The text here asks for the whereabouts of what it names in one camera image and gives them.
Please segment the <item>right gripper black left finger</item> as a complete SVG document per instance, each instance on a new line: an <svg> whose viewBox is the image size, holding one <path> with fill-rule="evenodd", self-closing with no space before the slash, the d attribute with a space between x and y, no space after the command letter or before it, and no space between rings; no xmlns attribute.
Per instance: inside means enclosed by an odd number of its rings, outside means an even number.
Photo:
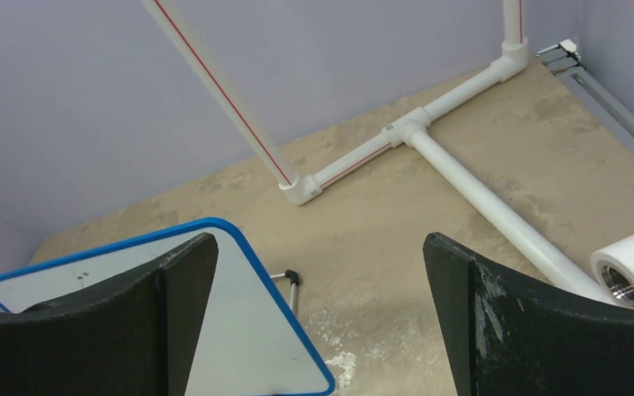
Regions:
<svg viewBox="0 0 634 396"><path fill-rule="evenodd" d="M202 233L82 290L0 313L0 395L183 395L219 248Z"/></svg>

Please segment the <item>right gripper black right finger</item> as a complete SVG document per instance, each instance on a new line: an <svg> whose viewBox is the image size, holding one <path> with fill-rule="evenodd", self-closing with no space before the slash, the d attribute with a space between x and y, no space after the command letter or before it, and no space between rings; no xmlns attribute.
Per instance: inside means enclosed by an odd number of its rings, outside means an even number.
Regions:
<svg viewBox="0 0 634 396"><path fill-rule="evenodd" d="M548 285L449 238L423 242L460 395L634 395L634 310Z"/></svg>

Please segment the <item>blue framed whiteboard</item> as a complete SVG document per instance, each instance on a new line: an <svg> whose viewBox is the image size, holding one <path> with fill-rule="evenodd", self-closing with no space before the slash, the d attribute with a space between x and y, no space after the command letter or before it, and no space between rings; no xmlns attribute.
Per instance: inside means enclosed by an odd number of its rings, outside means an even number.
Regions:
<svg viewBox="0 0 634 396"><path fill-rule="evenodd" d="M219 255L187 386L190 395L329 395L335 380L241 231L208 217L0 274L0 309L95 285L201 233Z"/></svg>

